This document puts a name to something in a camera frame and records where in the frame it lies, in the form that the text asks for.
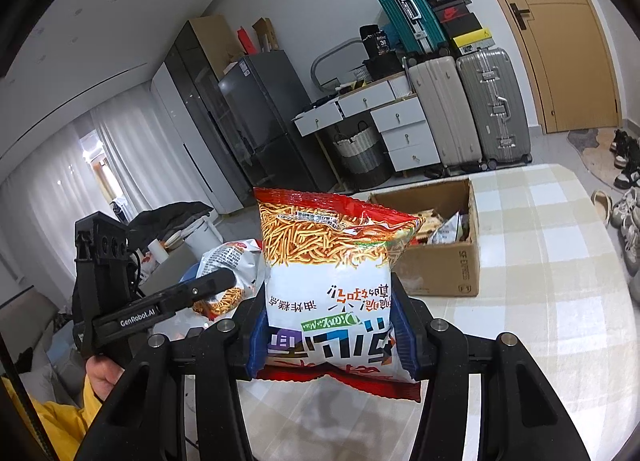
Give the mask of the person's left hand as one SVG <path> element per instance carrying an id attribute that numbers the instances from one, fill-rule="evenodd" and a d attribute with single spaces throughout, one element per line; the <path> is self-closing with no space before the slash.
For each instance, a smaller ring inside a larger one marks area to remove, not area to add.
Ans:
<path id="1" fill-rule="evenodd" d="M 93 393 L 102 401 L 107 399 L 123 373 L 121 366 L 105 356 L 92 356 L 86 363 L 86 374 Z"/>

